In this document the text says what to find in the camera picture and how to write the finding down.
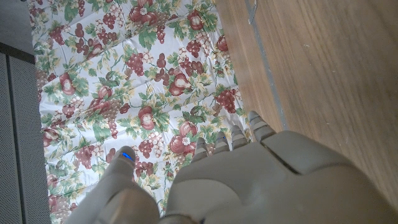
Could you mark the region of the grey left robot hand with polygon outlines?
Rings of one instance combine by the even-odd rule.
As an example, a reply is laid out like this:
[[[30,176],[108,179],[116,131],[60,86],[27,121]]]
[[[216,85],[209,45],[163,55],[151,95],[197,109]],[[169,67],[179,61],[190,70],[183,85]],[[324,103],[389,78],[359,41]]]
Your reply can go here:
[[[248,115],[256,140],[239,127],[198,139],[174,178],[164,214],[132,181],[135,153],[115,153],[68,223],[396,223],[397,211],[349,159],[293,131],[275,132]]]

